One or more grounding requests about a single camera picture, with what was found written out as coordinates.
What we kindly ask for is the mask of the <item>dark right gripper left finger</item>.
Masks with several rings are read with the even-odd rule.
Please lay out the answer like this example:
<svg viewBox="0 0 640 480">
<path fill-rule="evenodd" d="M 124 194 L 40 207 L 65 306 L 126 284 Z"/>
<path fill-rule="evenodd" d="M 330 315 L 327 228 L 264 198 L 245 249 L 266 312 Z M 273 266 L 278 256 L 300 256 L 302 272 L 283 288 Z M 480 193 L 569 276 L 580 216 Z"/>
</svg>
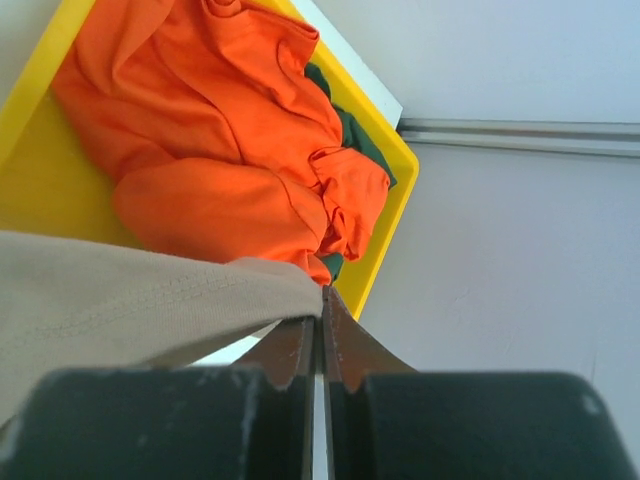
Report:
<svg viewBox="0 0 640 480">
<path fill-rule="evenodd" d="M 58 370 L 1 444 L 5 479 L 308 479 L 315 321 L 228 366 Z"/>
</svg>

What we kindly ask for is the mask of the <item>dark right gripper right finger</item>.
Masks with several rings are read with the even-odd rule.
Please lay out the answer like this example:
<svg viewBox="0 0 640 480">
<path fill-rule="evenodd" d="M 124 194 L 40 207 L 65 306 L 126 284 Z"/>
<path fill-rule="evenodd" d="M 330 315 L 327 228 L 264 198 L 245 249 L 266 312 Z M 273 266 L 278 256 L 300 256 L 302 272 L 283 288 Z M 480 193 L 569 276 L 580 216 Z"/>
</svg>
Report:
<svg viewBox="0 0 640 480">
<path fill-rule="evenodd" d="M 626 479 L 609 411 L 562 372 L 420 372 L 323 292 L 334 479 Z"/>
</svg>

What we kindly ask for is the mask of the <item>beige t shirt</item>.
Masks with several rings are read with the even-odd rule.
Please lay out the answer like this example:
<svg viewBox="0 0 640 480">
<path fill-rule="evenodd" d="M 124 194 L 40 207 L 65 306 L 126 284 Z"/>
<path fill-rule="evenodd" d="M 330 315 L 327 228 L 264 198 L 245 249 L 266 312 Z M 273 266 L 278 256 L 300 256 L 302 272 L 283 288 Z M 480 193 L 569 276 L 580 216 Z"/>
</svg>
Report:
<svg viewBox="0 0 640 480">
<path fill-rule="evenodd" d="M 186 365 L 274 321 L 322 311 L 300 268 L 209 263 L 16 232 L 1 235 L 1 418 L 70 367 Z"/>
</svg>

